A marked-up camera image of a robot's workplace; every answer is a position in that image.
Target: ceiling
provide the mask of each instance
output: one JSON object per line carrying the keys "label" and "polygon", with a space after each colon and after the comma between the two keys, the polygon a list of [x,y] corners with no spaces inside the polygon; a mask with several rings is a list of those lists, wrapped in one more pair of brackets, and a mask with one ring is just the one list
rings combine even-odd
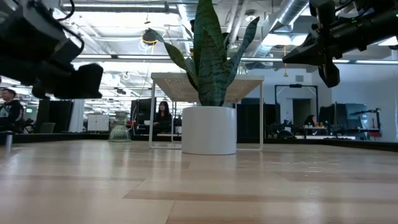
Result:
{"label": "ceiling", "polygon": [[[229,21],[236,21],[240,15],[242,8],[240,0],[237,14],[232,15],[233,0],[213,0],[215,11],[218,15],[221,30],[226,32]],[[69,13],[71,7],[69,0],[50,1],[45,0],[50,7],[55,7],[54,17],[64,17]],[[76,10],[74,15],[67,21],[65,25],[72,31],[80,34],[85,41],[85,49],[83,54],[127,54],[127,55],[166,55],[167,52],[163,44],[155,44],[153,47],[143,44],[141,35],[146,29],[152,28],[164,36],[166,41],[177,46],[185,55],[189,54],[192,48],[192,42],[188,40],[188,34],[185,27],[190,29],[189,21],[195,18],[197,7],[196,0],[171,0],[165,1],[149,0],[74,0]],[[266,17],[277,14],[282,1],[266,0],[266,1],[248,1],[246,11],[260,17],[257,26],[257,33],[253,43],[248,48],[246,56],[253,55],[256,49],[263,43],[266,34],[262,32],[265,25]],[[249,24],[242,20],[239,26],[237,36],[243,38],[245,28]],[[291,33],[284,35],[293,38],[296,35],[304,35],[308,32],[315,18],[310,16],[309,10],[306,9],[301,16],[294,22]],[[295,46],[276,45],[271,48],[268,56],[283,57],[284,54],[290,52]],[[354,50],[344,54],[344,58],[348,59],[380,59],[390,56],[391,51],[388,47],[378,45],[369,46],[367,51],[359,52]],[[84,64],[84,62],[75,63],[76,67]],[[150,88],[152,80],[150,74],[152,72],[183,72],[172,63],[156,63],[155,61],[143,62],[100,62],[104,68],[103,80],[101,82],[100,92],[106,99],[101,103],[87,103],[87,113],[90,111],[107,110],[130,110],[132,99],[150,97]],[[278,70],[284,68],[283,63],[273,63],[268,69]],[[307,68],[305,65],[289,65],[289,68]],[[3,80],[3,84],[13,84],[13,80]],[[117,93],[117,89],[122,89],[126,94]],[[18,88],[18,92],[26,99],[26,101],[34,101],[30,95],[30,88]],[[157,90],[156,95],[164,98],[162,91]]]}

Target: white wall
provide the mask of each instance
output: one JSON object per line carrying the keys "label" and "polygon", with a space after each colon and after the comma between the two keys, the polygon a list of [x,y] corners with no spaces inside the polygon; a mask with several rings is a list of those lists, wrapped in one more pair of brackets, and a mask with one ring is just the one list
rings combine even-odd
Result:
{"label": "white wall", "polygon": [[[381,108],[382,137],[378,141],[398,141],[398,69],[390,65],[339,65],[341,82],[320,92],[320,102],[363,103],[369,110]],[[372,126],[374,114],[369,115]]]}
{"label": "white wall", "polygon": [[[307,73],[305,69],[287,69],[288,77],[284,77],[285,70],[274,71],[271,69],[257,69],[250,71],[250,75],[264,75],[264,102],[268,104],[275,103],[275,85],[295,84],[296,75],[304,75],[303,85],[312,85],[312,74]],[[259,98],[260,89],[256,88],[246,97]],[[306,88],[284,88],[277,96],[280,103],[280,119],[293,119],[293,101],[292,99],[315,99],[315,96]],[[313,104],[313,113],[315,114],[315,100]]]}

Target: person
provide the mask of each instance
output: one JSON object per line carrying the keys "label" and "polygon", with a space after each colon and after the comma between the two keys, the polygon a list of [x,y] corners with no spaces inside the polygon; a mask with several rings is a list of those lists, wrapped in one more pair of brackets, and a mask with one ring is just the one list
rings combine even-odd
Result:
{"label": "person", "polygon": [[154,126],[157,129],[168,129],[172,123],[172,115],[169,111],[169,104],[166,101],[162,101],[159,104],[159,110],[155,117]]}
{"label": "person", "polygon": [[5,88],[1,97],[5,101],[0,107],[0,129],[6,131],[20,130],[19,123],[24,115],[24,107],[19,100],[15,100],[17,93],[14,90]]}
{"label": "person", "polygon": [[315,115],[309,115],[306,120],[304,121],[304,125],[312,125],[313,128],[316,128],[319,126],[317,117]]}

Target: black cable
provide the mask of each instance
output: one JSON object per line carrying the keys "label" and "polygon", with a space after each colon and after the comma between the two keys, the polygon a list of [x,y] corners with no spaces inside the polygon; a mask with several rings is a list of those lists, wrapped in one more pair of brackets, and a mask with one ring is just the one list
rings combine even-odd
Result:
{"label": "black cable", "polygon": [[75,13],[75,3],[73,2],[73,0],[70,0],[70,5],[72,9],[70,10],[69,14],[62,19],[57,19],[58,21],[64,21],[72,17],[73,13]]}
{"label": "black cable", "polygon": [[35,2],[34,7],[36,8],[37,12],[39,12],[47,22],[51,23],[53,26],[58,27],[59,29],[67,31],[72,36],[76,37],[80,42],[80,49],[79,54],[81,54],[85,48],[85,41],[77,34],[72,32],[63,24],[59,23],[58,20],[54,19],[48,12],[47,8],[41,2]]}
{"label": "black cable", "polygon": [[353,3],[354,0],[347,0],[345,4],[343,4],[342,6],[338,7],[335,12],[338,12],[342,9],[344,9],[345,7],[349,6],[351,3]]}

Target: chair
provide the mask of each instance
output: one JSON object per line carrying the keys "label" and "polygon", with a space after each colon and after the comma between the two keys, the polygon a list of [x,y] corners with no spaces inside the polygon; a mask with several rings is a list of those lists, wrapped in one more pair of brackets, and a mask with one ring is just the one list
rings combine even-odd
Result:
{"label": "chair", "polygon": [[40,127],[39,133],[51,134],[54,131],[55,123],[43,123]]}

